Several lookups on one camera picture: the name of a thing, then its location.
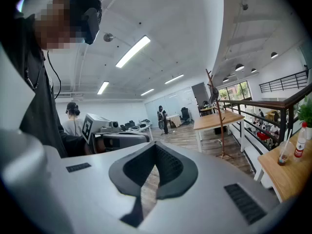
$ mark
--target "desk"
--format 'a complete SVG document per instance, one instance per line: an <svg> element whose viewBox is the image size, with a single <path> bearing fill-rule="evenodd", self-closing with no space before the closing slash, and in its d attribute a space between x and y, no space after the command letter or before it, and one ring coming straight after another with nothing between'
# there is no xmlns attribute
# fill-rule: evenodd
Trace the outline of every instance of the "desk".
<svg viewBox="0 0 312 234"><path fill-rule="evenodd" d="M290 138L290 142L296 146L299 132ZM285 201L291 196L297 195L303 189L312 171L312 140L307 140L301 161L295 162L291 155L284 166L277 163L280 147L274 148L258 157L262 166L259 176L254 179L261 181L263 171L269 175L273 182L273 188L280 202Z"/></svg>
<svg viewBox="0 0 312 234"><path fill-rule="evenodd" d="M273 112L277 112L277 113L278 113L278 111L275 110L275 109L270 110L270 111L268 111L268 112L265 113L265 114L268 116L268 119L274 120L274 115L275 115L275 113L273 113Z"/></svg>
<svg viewBox="0 0 312 234"><path fill-rule="evenodd" d="M230 134L229 125L240 121L240 124L242 124L241 134L242 136L245 136L244 116L230 112L230 111L225 111L225 113L221 113L221 118L222 119L224 118L223 126L228 127L228 134ZM200 132L204 130L214 129L217 127L221 127L219 114L207 115L207 116L203 116L195 120L194 130L196 132L197 144L198 144L198 149L200 152L201 152L200 141L202 140ZM242 137L240 141L241 152L244 151L243 139L244 138Z"/></svg>
<svg viewBox="0 0 312 234"><path fill-rule="evenodd" d="M207 115L208 114L208 110L210 110L210 112L212 114L212 109L215 110L214 107L207 107L207 108L200 109L200 111L203 112L203 113L206 112L206 115Z"/></svg>
<svg viewBox="0 0 312 234"><path fill-rule="evenodd" d="M137 130L137 131L133 131L133 130L131 130L131 128L129 128L127 131L128 132L138 132L138 133L141 133L142 131L144 131L146 129L149 129L150 135L151 135L151 141L153 141L154 139L153 139L153 135L152 135L152 131L151 131L151 125L146 125L145 127L142 127L139 130Z"/></svg>
<svg viewBox="0 0 312 234"><path fill-rule="evenodd" d="M176 127L179 127L180 125L182 125L181 120L180 120L180 115L178 114L167 116L166 119L169 121L172 121Z"/></svg>

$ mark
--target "man in black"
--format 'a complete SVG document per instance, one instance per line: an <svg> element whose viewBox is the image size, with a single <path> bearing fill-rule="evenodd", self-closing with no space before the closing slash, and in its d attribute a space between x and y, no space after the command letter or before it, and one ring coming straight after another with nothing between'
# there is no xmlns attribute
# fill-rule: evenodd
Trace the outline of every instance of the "man in black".
<svg viewBox="0 0 312 234"><path fill-rule="evenodd" d="M168 127L167 127L167 113L165 110L162 109L162 106L159 106L159 111L157 111L157 116L158 116L158 120L163 120L165 126L164 126L164 131L165 134L168 134Z"/></svg>
<svg viewBox="0 0 312 234"><path fill-rule="evenodd" d="M35 136L43 145L55 147L60 157L91 154L82 136L70 136L64 132L55 107L53 85L44 67L42 49L64 48L76 41L79 35L70 24L69 1L53 0L40 18L31 15L25 19L16 11L10 29L1 36L13 66L36 94L20 129ZM100 0L79 0L77 4L81 5L79 12L82 14L89 8L95 8L100 22ZM96 148L98 153L105 151L103 140L97 140Z"/></svg>

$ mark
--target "cable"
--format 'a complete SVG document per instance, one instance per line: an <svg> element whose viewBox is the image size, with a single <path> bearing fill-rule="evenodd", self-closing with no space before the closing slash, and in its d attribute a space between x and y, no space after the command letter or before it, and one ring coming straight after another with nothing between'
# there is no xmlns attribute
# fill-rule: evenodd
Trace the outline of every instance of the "cable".
<svg viewBox="0 0 312 234"><path fill-rule="evenodd" d="M49 63L50 63L51 68L53 69L54 73L57 75L58 80L59 80L59 91L58 91L57 96L55 96L55 97L54 97L54 99L56 99L56 98L59 96L59 93L60 93L60 88L61 88L62 84L61 84L61 82L60 82L59 75L58 75L58 74L57 74L57 72L54 70L54 68L53 68L53 66L52 66L52 64L51 64L51 62L50 62L49 50L48 50L48 60L49 60Z"/></svg>
<svg viewBox="0 0 312 234"><path fill-rule="evenodd" d="M75 123L75 115L74 115L74 125L75 125L75 136L77 136L76 123Z"/></svg>

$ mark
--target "wooden floor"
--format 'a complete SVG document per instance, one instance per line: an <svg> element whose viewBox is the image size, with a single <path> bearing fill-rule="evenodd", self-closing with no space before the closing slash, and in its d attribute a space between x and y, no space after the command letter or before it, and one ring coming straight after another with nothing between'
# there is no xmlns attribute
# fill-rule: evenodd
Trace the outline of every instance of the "wooden floor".
<svg viewBox="0 0 312 234"><path fill-rule="evenodd" d="M194 124L180 126L178 128L170 128L168 135L160 135L161 130L158 128L152 129L152 135L154 140L161 140L173 145L180 147L185 147L195 152L198 152L197 140L195 131L193 130ZM201 149L202 153L207 155L217 155L222 152L222 146L220 145L218 139L221 139L221 135L215 135L213 130L207 130L201 133L202 143ZM240 152L240 146L235 141L232 135L225 133L225 152L234 157L234 159L226 157L225 160L236 166L238 169L242 170L246 174L254 177L254 172L243 153ZM156 204L156 190L159 183L159 173L156 166L153 168L151 174L147 178L145 184L141 189L141 202L143 207L144 217L153 209Z"/></svg>

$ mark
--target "ceiling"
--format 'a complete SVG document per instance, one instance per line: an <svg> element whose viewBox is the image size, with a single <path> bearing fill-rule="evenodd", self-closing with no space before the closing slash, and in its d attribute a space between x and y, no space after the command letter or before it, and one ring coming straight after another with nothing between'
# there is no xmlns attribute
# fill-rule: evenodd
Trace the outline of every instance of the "ceiling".
<svg viewBox="0 0 312 234"><path fill-rule="evenodd" d="M242 4L247 4L248 9L243 10ZM281 27L290 10L284 0L235 0L234 16L227 34L226 46L219 50L222 51L222 57L213 71L214 86L253 75L253 68L259 71L261 67L255 63L258 58L262 58L261 53L266 48L265 42ZM239 63L245 68L236 72L235 66ZM223 83L225 77L228 77L229 81Z"/></svg>
<svg viewBox="0 0 312 234"><path fill-rule="evenodd" d="M28 16L44 9L51 0L25 0ZM141 94L154 88L159 92L172 84L164 83L212 69L218 52L223 0L101 0L100 32L92 45L77 44L71 49L50 51L51 63L62 86L59 97L83 100L143 100ZM112 42L103 36L111 33ZM117 62L140 38L151 42L123 68ZM55 93L59 81L46 61ZM102 95L97 92L109 81Z"/></svg>

